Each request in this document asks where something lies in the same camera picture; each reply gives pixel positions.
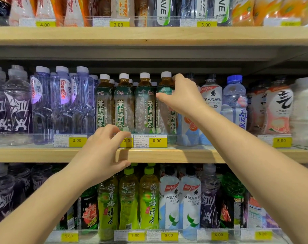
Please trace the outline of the tea bottle with white cap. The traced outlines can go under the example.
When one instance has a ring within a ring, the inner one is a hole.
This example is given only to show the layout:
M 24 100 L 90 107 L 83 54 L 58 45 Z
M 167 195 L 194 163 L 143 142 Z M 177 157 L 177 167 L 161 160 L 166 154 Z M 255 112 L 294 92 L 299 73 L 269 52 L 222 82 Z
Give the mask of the tea bottle with white cap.
M 175 83 L 171 72 L 161 73 L 161 82 L 157 87 L 157 93 L 171 95 L 174 93 Z M 167 135 L 168 145 L 176 144 L 176 118 L 177 113 L 170 109 L 164 102 L 156 98 L 156 122 L 155 133 Z

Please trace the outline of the dark green ribbed bottle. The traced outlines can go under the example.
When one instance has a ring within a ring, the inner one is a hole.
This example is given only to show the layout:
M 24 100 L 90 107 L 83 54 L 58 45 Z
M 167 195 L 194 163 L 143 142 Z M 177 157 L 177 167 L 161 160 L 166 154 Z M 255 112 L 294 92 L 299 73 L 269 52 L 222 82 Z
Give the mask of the dark green ribbed bottle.
M 237 176 L 227 172 L 222 177 L 221 186 L 221 228 L 237 229 L 244 227 L 243 214 L 246 192 L 244 185 Z

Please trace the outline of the person's left forearm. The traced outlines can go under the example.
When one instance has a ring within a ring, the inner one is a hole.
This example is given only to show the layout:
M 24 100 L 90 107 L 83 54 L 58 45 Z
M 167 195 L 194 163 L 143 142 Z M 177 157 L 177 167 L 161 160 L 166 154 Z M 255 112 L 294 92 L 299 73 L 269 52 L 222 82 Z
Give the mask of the person's left forearm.
M 71 171 L 55 173 L 24 203 L 0 222 L 0 244 L 44 244 L 77 198 L 103 177 Z

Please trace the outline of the green plum tea bottle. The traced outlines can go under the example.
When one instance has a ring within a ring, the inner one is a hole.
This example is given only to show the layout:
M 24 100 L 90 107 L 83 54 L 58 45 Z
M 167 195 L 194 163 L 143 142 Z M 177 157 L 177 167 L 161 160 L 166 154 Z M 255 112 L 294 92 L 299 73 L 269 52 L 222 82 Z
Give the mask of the green plum tea bottle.
M 118 230 L 118 191 L 119 181 L 114 175 L 98 185 L 98 212 L 100 241 L 114 238 L 114 231 Z
M 159 180 L 154 167 L 146 166 L 140 179 L 140 229 L 159 229 Z
M 119 181 L 119 200 L 119 230 L 139 229 L 139 182 L 132 166 L 124 169 L 124 176 Z

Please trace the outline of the orange-white label tea bottle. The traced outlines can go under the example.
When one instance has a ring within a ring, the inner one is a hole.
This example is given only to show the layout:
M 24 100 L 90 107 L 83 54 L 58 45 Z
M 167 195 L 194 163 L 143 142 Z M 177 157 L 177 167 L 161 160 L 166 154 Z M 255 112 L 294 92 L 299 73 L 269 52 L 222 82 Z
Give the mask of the orange-white label tea bottle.
M 111 17 L 134 20 L 134 0 L 111 0 Z

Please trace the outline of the person's left hand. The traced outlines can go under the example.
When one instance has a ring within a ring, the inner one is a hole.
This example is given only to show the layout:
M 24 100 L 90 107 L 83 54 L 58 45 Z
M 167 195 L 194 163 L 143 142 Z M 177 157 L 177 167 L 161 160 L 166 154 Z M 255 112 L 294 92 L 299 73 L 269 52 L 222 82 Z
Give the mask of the person's left hand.
M 122 158 L 116 161 L 116 152 L 123 139 L 130 136 L 129 131 L 120 131 L 111 124 L 98 128 L 63 169 L 64 174 L 72 176 L 83 189 L 110 178 L 107 176 L 109 163 L 127 160 Z

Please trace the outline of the pink drink bottle dark cap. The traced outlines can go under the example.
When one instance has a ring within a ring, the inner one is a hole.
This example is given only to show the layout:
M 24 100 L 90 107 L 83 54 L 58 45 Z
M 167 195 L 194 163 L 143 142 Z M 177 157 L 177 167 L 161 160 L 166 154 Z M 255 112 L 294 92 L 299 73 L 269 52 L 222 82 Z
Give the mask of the pink drink bottle dark cap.
M 248 96 L 248 131 L 252 134 L 261 134 L 266 103 L 267 80 L 260 80 L 253 84 Z

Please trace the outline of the orange juice bottle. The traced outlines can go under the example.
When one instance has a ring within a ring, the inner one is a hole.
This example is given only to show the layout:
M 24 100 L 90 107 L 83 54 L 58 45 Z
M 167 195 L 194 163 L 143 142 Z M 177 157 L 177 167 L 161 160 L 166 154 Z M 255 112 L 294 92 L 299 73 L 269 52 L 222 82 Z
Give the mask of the orange juice bottle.
M 263 26 L 265 18 L 281 17 L 282 0 L 255 0 L 254 2 L 254 25 Z
M 233 0 L 232 1 L 232 26 L 251 27 L 254 26 L 253 8 L 255 0 Z
M 296 17 L 305 19 L 307 17 L 308 0 L 282 0 L 281 17 Z

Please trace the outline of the black bottle red green label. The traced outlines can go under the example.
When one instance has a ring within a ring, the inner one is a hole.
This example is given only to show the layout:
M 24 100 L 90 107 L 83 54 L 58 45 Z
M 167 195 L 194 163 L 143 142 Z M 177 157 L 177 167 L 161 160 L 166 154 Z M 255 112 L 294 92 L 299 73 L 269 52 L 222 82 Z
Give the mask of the black bottle red green label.
M 72 205 L 61 218 L 54 230 L 72 230 L 75 229 L 74 206 Z
M 75 224 L 77 230 L 98 230 L 97 187 L 84 191 L 75 202 Z

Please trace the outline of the white-label sports drink black cap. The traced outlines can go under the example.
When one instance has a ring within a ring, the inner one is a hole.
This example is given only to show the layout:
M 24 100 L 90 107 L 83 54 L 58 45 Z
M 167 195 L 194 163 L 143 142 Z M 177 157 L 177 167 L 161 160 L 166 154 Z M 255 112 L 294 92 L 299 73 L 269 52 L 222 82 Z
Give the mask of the white-label sports drink black cap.
M 200 227 L 201 181 L 196 177 L 193 166 L 187 166 L 185 176 L 180 180 L 180 207 L 178 228 L 183 238 L 197 239 Z
M 165 167 L 165 175 L 160 178 L 159 228 L 178 229 L 180 207 L 180 180 L 175 168 Z
M 220 114 L 222 107 L 222 87 L 216 82 L 216 74 L 209 74 L 200 90 L 205 103 Z

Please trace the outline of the clear plastic shelf guard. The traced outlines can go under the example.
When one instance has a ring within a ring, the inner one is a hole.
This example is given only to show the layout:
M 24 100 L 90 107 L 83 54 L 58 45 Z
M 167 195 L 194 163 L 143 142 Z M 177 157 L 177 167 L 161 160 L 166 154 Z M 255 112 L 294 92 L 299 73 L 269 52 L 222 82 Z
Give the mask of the clear plastic shelf guard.
M 289 237 L 279 228 L 274 229 L 259 229 L 259 230 L 272 230 L 273 239 L 271 241 L 241 241 L 241 229 L 225 229 L 229 231 L 228 241 L 200 241 L 187 240 L 183 238 L 179 230 L 179 241 L 178 242 L 115 242 L 114 238 L 109 241 L 100 241 L 99 234 L 97 230 L 78 230 L 79 232 L 79 242 L 77 243 L 45 243 L 45 244 L 293 244 Z
M 53 146 L 53 144 L 53 137 L 44 133 L 0 133 L 0 146 Z

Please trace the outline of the brown orange-label tea bottle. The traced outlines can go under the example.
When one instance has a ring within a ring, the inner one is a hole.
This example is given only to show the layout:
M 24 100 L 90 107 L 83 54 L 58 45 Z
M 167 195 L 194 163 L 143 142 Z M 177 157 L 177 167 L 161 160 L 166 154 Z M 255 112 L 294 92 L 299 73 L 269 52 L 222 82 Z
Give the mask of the brown orange-label tea bottle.
M 147 27 L 149 0 L 135 0 L 135 26 Z

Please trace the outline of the white milky drink bottle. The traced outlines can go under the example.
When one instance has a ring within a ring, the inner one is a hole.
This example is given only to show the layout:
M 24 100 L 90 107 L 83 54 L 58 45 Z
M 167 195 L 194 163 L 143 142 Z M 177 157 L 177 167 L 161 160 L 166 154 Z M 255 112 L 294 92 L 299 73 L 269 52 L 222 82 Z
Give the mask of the white milky drink bottle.
M 308 77 L 296 79 L 293 90 L 290 115 L 292 145 L 308 147 Z

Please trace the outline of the wooden shelf board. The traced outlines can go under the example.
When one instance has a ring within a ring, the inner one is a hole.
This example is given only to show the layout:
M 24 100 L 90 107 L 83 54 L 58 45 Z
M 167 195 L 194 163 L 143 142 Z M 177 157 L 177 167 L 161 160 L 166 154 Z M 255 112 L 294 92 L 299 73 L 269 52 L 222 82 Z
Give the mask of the wooden shelf board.
M 308 46 L 308 27 L 0 27 L 0 45 Z
M 0 163 L 68 163 L 81 148 L 54 148 L 50 145 L 0 146 Z M 308 163 L 308 148 L 278 148 L 300 164 Z M 225 161 L 213 147 L 121 148 L 116 159 L 132 163 L 223 164 Z

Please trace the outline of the light blue orange-fruit drink bottle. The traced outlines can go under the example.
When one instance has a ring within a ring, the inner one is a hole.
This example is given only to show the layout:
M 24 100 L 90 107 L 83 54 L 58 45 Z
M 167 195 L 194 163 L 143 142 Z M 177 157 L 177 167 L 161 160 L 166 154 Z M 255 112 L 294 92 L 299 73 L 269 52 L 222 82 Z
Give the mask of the light blue orange-fruit drink bottle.
M 187 116 L 177 113 L 177 145 L 197 146 L 200 131 Z

